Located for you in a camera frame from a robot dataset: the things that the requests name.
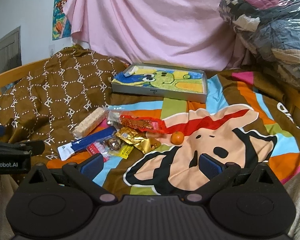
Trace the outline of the yellow snack bar wrapper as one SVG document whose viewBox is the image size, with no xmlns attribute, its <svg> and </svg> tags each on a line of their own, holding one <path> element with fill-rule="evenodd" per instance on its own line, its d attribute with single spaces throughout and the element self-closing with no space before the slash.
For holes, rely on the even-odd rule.
<svg viewBox="0 0 300 240">
<path fill-rule="evenodd" d="M 132 150 L 134 150 L 133 145 L 122 144 L 118 151 L 110 150 L 109 154 L 112 156 L 120 157 L 122 159 L 127 159 Z"/>
</svg>

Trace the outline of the wooden bed frame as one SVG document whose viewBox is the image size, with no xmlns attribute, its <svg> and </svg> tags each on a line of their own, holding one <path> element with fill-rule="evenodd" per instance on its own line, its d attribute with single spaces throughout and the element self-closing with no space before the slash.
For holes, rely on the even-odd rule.
<svg viewBox="0 0 300 240">
<path fill-rule="evenodd" d="M 1 95 L 1 88 L 5 87 L 6 85 L 18 81 L 25 77 L 30 71 L 42 67 L 46 61 L 49 59 L 43 59 L 40 61 L 28 63 L 13 69 L 10 69 L 6 72 L 0 74 L 0 95 Z"/>
</svg>

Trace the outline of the green label pastry pack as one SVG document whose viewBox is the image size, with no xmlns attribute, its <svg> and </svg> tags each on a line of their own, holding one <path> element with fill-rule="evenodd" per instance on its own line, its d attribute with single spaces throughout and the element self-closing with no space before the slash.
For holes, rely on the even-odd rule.
<svg viewBox="0 0 300 240">
<path fill-rule="evenodd" d="M 107 123 L 109 124 L 122 124 L 121 116 L 126 114 L 126 111 L 111 109 L 107 114 Z"/>
</svg>

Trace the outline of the blue white snack packet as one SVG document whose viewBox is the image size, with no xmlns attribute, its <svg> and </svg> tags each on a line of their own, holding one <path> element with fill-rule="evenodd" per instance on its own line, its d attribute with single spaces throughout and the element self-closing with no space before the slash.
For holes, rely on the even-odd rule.
<svg viewBox="0 0 300 240">
<path fill-rule="evenodd" d="M 111 137 L 116 132 L 115 127 L 110 126 L 99 132 L 90 134 L 86 137 L 78 139 L 73 142 L 69 142 L 57 148 L 60 159 L 65 161 L 69 159 L 72 155 L 78 152 L 84 151 L 90 144 L 96 141 L 104 141 Z"/>
</svg>

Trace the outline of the grey wall cabinet door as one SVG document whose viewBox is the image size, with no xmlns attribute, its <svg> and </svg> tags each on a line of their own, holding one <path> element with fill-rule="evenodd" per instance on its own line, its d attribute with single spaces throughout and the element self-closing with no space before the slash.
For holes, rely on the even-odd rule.
<svg viewBox="0 0 300 240">
<path fill-rule="evenodd" d="M 20 27 L 0 39 L 0 74 L 21 66 Z"/>
</svg>

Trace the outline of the pink sausage pack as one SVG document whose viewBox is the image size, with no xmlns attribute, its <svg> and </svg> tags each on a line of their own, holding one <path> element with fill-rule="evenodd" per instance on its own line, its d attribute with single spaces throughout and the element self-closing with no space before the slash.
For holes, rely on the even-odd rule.
<svg viewBox="0 0 300 240">
<path fill-rule="evenodd" d="M 103 161 L 107 162 L 110 159 L 110 154 L 107 146 L 104 143 L 101 142 L 93 142 L 90 145 L 87 146 L 86 150 L 91 155 L 101 154 L 103 157 Z"/>
</svg>

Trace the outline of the red tofu snack pack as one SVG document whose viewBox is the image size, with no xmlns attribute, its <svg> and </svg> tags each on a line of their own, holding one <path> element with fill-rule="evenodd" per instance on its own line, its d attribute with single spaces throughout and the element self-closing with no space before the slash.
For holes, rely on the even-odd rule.
<svg viewBox="0 0 300 240">
<path fill-rule="evenodd" d="M 120 124 L 142 132 L 168 133 L 165 122 L 153 117 L 133 117 L 131 115 L 120 115 Z"/>
</svg>

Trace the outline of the rice cracker bar pack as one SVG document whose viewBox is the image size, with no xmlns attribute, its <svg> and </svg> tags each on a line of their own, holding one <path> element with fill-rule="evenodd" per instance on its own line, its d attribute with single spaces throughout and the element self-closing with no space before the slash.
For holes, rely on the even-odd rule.
<svg viewBox="0 0 300 240">
<path fill-rule="evenodd" d="M 107 117 L 107 113 L 105 108 L 98 107 L 74 128 L 72 134 L 78 139 L 86 137 Z"/>
</svg>

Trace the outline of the small orange mandarin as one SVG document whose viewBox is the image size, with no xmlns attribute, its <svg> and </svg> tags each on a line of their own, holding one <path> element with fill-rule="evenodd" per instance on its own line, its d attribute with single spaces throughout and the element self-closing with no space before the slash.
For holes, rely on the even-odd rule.
<svg viewBox="0 0 300 240">
<path fill-rule="evenodd" d="M 170 136 L 170 142 L 174 145 L 181 145 L 184 142 L 185 135 L 182 132 L 174 132 Z"/>
</svg>

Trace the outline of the clear bag brown cookies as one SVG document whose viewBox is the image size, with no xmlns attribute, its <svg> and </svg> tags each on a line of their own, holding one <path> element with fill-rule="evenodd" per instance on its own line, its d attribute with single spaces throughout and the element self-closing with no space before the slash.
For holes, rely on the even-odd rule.
<svg viewBox="0 0 300 240">
<path fill-rule="evenodd" d="M 116 135 L 106 139 L 104 143 L 107 146 L 107 148 L 109 148 L 110 151 L 119 152 L 121 149 L 121 144 L 122 144 L 121 139 Z"/>
</svg>

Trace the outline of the gold foil snack pouch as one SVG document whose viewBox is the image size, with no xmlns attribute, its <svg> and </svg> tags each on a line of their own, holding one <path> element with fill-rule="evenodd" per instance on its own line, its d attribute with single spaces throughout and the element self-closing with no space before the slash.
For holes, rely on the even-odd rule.
<svg viewBox="0 0 300 240">
<path fill-rule="evenodd" d="M 161 146 L 161 142 L 155 138 L 147 138 L 145 132 L 139 132 L 130 127 L 122 127 L 115 134 L 125 143 L 134 146 L 143 154 L 154 151 Z"/>
</svg>

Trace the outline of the pink hanging sheet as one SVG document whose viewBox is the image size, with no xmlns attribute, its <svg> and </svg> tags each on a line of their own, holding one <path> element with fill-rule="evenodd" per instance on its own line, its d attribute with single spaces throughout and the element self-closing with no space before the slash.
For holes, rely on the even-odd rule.
<svg viewBox="0 0 300 240">
<path fill-rule="evenodd" d="M 67 0 L 71 36 L 129 63 L 220 71 L 249 52 L 208 0 Z"/>
</svg>

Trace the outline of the colourful cartoon bed blanket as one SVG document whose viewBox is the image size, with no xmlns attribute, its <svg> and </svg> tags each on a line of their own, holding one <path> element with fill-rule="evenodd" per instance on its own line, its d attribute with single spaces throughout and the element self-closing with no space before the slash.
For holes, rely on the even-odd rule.
<svg viewBox="0 0 300 240">
<path fill-rule="evenodd" d="M 110 107 L 164 120 L 168 134 L 152 152 L 111 157 L 94 182 L 117 196 L 196 190 L 209 181 L 199 170 L 201 154 L 242 168 L 266 162 L 282 183 L 300 172 L 300 128 L 273 80 L 225 71 L 209 78 L 207 88 L 206 103 L 111 92 Z M 181 145 L 170 142 L 177 131 L 185 135 Z"/>
</svg>

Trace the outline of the plastic wrapped bedding bundle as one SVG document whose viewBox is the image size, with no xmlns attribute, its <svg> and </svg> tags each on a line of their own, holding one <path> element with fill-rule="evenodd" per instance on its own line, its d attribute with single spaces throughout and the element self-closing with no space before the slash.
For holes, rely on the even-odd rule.
<svg viewBox="0 0 300 240">
<path fill-rule="evenodd" d="M 300 88 L 300 0 L 220 0 L 218 11 L 254 57 Z"/>
</svg>

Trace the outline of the cartoon wall poster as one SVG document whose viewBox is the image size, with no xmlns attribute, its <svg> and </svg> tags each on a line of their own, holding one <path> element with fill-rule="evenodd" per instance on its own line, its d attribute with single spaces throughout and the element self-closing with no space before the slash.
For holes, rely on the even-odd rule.
<svg viewBox="0 0 300 240">
<path fill-rule="evenodd" d="M 52 14 L 52 39 L 59 40 L 71 36 L 71 24 L 63 9 L 67 0 L 54 0 Z"/>
</svg>

